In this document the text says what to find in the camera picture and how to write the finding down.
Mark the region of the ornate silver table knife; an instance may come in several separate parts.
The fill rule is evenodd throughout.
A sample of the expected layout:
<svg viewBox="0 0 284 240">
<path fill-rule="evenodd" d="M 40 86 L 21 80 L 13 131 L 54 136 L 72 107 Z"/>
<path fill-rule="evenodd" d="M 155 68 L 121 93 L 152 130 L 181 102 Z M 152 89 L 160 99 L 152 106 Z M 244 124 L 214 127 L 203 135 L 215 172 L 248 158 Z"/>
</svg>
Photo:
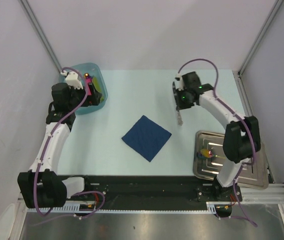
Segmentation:
<svg viewBox="0 0 284 240">
<path fill-rule="evenodd" d="M 178 125 L 182 126 L 183 125 L 183 120 L 182 120 L 182 117 L 181 117 L 181 114 L 180 114 L 180 109 L 179 109 L 178 106 L 176 107 L 176 115 L 177 115 L 177 123 L 178 123 Z"/>
</svg>

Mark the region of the dark blue paper napkin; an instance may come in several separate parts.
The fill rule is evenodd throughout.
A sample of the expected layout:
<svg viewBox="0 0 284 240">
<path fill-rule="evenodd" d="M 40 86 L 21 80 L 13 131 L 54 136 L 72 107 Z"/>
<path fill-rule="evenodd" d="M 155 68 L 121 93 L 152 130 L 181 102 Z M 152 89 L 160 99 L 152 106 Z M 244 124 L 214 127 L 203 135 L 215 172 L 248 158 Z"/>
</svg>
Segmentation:
<svg viewBox="0 0 284 240">
<path fill-rule="evenodd" d="M 171 136 L 172 133 L 143 115 L 122 137 L 122 140 L 151 162 Z"/>
</svg>

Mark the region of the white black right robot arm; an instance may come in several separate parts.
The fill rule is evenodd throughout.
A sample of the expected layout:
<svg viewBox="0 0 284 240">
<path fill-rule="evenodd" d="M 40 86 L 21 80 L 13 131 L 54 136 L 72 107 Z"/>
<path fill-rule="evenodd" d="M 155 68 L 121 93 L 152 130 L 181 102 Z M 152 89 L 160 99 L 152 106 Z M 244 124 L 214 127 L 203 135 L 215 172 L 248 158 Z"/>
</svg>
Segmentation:
<svg viewBox="0 0 284 240">
<path fill-rule="evenodd" d="M 238 114 L 216 93 L 215 86 L 202 84 L 196 72 L 176 74 L 173 96 L 176 111 L 200 106 L 207 110 L 224 127 L 223 152 L 226 160 L 214 177 L 209 196 L 225 201 L 230 193 L 236 194 L 237 182 L 245 165 L 251 165 L 260 151 L 259 123 L 254 116 Z"/>
</svg>

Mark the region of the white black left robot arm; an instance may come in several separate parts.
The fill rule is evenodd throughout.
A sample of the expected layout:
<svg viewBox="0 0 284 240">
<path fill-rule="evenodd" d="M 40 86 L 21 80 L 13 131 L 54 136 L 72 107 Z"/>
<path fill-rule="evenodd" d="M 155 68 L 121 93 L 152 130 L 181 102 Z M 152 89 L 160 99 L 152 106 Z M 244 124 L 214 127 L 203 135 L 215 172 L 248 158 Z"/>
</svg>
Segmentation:
<svg viewBox="0 0 284 240">
<path fill-rule="evenodd" d="M 82 200 L 92 194 L 92 187 L 81 176 L 66 179 L 56 174 L 63 146 L 71 133 L 80 107 L 97 106 L 101 98 L 92 83 L 76 89 L 65 82 L 52 86 L 52 102 L 46 117 L 45 136 L 34 163 L 18 175 L 18 185 L 30 209 L 62 207 L 76 195 Z"/>
</svg>

